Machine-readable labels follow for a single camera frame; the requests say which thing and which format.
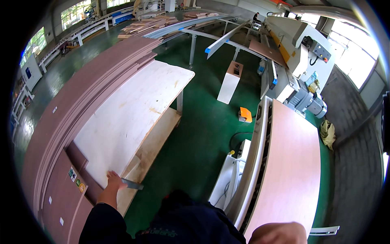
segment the hand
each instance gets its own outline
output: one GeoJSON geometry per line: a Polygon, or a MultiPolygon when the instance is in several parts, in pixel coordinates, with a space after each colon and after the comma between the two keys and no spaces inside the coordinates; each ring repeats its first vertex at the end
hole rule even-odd
{"type": "Polygon", "coordinates": [[[307,244],[305,228],[296,222],[268,223],[258,227],[249,244],[307,244]]]}
{"type": "Polygon", "coordinates": [[[122,182],[121,177],[115,171],[107,171],[108,185],[115,189],[121,190],[127,187],[126,183],[122,182]]]}

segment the stack of wooden boards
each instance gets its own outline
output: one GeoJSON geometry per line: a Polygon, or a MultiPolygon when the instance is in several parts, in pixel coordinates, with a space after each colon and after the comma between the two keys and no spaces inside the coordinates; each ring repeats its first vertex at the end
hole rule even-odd
{"type": "Polygon", "coordinates": [[[190,12],[185,12],[183,14],[183,20],[193,20],[196,18],[204,18],[207,17],[209,13],[208,12],[199,12],[199,11],[190,11],[190,12]]]}
{"type": "MultiPolygon", "coordinates": [[[[208,12],[199,12],[199,11],[190,11],[190,12],[186,12],[183,14],[183,20],[186,21],[186,20],[193,20],[193,19],[200,19],[200,18],[204,18],[204,17],[208,17],[208,16],[216,16],[216,15],[219,15],[217,13],[208,13],[208,12]]],[[[211,21],[208,21],[208,22],[203,22],[203,23],[199,23],[199,24],[196,24],[195,26],[200,26],[200,25],[204,25],[204,24],[209,24],[209,23],[212,23],[214,22],[214,20],[211,20],[211,21]]]]}
{"type": "Polygon", "coordinates": [[[157,15],[155,18],[165,19],[165,26],[172,25],[173,23],[178,22],[175,16],[167,16],[167,15],[157,15]]]}
{"type": "Polygon", "coordinates": [[[119,39],[129,38],[130,36],[143,36],[147,33],[163,28],[167,25],[176,23],[176,17],[158,15],[154,18],[144,19],[131,23],[124,27],[118,35],[119,39]]]}
{"type": "Polygon", "coordinates": [[[68,147],[98,107],[154,60],[157,54],[152,50],[160,43],[132,36],[100,53],[66,82],[35,127],[24,157],[22,188],[35,218],[55,243],[78,240],[96,204],[91,203],[96,196],[85,196],[88,185],[95,183],[82,173],[86,162],[78,167],[68,147]]]}

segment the white plastic bottle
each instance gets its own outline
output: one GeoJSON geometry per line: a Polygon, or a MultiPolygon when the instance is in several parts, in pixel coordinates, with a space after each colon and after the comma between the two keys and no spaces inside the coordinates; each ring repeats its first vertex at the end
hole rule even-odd
{"type": "Polygon", "coordinates": [[[262,60],[260,61],[259,67],[257,68],[257,73],[258,73],[259,75],[262,75],[262,74],[263,74],[264,69],[266,68],[266,64],[267,64],[267,62],[266,62],[264,59],[262,59],[262,60]]]}

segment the machine control panel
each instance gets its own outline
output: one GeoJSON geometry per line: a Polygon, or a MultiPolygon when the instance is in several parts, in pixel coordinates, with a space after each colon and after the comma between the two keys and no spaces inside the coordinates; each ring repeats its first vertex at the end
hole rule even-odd
{"type": "Polygon", "coordinates": [[[323,48],[321,44],[314,40],[313,44],[310,47],[310,51],[316,54],[319,59],[323,60],[325,63],[327,63],[331,57],[331,54],[325,48],[323,48]]]}

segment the worker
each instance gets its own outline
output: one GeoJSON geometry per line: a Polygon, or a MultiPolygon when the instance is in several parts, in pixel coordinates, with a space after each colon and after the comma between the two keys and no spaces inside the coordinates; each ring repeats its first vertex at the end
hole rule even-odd
{"type": "Polygon", "coordinates": [[[255,15],[253,16],[253,23],[259,22],[259,20],[257,19],[258,15],[259,15],[259,12],[255,13],[255,15]]]}
{"type": "MultiPolygon", "coordinates": [[[[194,202],[177,190],[166,196],[149,228],[135,234],[126,232],[126,224],[117,211],[117,193],[127,185],[114,171],[107,174],[108,185],[91,210],[80,236],[84,243],[246,243],[224,212],[194,202]]],[[[270,223],[258,227],[250,244],[306,244],[305,228],[298,223],[270,223]]]]}

